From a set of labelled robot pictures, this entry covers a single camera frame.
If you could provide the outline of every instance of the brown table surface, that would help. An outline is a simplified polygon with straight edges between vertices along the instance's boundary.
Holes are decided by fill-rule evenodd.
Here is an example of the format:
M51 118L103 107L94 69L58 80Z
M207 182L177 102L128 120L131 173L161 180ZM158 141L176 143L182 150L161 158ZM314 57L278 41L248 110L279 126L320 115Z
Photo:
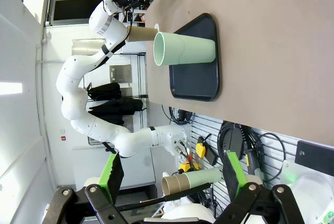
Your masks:
M202 13L218 27L217 98L173 98L148 42L150 101L334 145L334 0L154 0L146 26L174 32Z

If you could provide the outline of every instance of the white slatted surface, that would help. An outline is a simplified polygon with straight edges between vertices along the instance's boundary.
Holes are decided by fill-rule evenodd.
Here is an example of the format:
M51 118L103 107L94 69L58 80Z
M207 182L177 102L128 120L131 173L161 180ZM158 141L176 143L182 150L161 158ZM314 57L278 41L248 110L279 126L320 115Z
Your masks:
M196 114L194 117L194 121L192 123L192 146L190 152L193 154L193 157L195 159L195 162L199 164L201 169L209 169L212 168L212 166L208 163L208 161L204 159L200 159L196 154L196 144L197 139L199 136L206 137L208 134L212 134L207 142L209 145L217 152L217 136L220 129L220 126L222 124L222 120L217 120L211 117L207 117L204 115ZM256 132L262 134L266 133L267 131L254 129ZM300 139L289 137L286 135L281 135L275 133L282 141L285 147L285 153L288 160L294 161L295 158L295 152L297 149L297 142ZM271 136L263 137L261 139L264 151L265 151L265 163L264 163L264 169L263 173L265 176L265 179L270 179L274 175L276 175L279 171L279 169L282 166L283 162L283 152L281 144ZM184 159L179 158L179 163L185 162ZM244 171L247 173L247 165L245 158L241 160L241 165L244 169ZM218 159L217 164L215 167L222 166L222 162L220 159ZM279 183L279 176L275 180L269 182L266 184L266 187L271 188L275 184ZM221 205L223 209L227 207L227 205L230 203L230 198L228 194L228 190L226 188L226 184L224 179L222 178L222 182L216 183L214 185L214 194L217 197L217 201ZM220 207L217 208L217 216L221 213Z

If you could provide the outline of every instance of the white device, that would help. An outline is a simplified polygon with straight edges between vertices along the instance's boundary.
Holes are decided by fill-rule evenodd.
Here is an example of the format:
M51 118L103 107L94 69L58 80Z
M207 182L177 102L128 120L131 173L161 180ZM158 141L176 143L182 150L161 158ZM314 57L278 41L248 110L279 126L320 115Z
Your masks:
M73 55L63 65L56 82L57 90L63 96L62 114L70 120L78 132L99 142L111 142L122 157L130 157L143 148L163 146L170 154L180 155L186 143L184 129L178 125L167 125L142 129L130 133L122 126L111 124L86 111L88 94L79 83L84 75L104 64L125 45L128 29L113 16L122 10L112 0L102 1L89 19L92 31L104 36L106 44L95 55Z

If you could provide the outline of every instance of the screw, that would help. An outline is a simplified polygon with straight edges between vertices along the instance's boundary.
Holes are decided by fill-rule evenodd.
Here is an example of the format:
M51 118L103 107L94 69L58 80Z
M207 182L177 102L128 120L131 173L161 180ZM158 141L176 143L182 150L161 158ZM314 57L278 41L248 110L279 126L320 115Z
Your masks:
M256 185L252 184L248 187L249 190L254 191L256 190Z
M284 192L284 188L279 187L279 188L277 189L277 192L280 193L280 194L283 193L283 192Z
M68 195L68 194L69 194L69 190L64 190L64 191L63 191L63 195L66 196L66 195Z

